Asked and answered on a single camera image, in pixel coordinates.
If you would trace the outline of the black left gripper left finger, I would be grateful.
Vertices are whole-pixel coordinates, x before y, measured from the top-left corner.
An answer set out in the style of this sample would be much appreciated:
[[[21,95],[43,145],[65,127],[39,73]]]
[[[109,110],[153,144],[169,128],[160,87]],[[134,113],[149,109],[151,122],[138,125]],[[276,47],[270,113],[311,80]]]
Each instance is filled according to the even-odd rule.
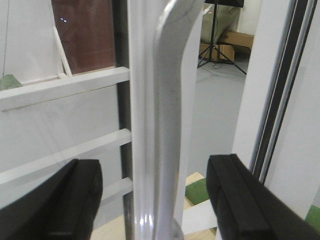
[[[73,159],[0,210],[2,240],[88,240],[103,193],[97,159]]]

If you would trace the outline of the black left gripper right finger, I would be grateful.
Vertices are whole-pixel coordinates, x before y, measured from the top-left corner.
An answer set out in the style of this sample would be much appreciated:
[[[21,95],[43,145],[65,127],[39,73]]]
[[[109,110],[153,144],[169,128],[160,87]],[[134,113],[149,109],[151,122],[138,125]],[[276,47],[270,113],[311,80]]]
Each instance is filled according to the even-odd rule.
[[[256,180],[236,154],[211,155],[206,188],[224,240],[318,240],[319,233]]]

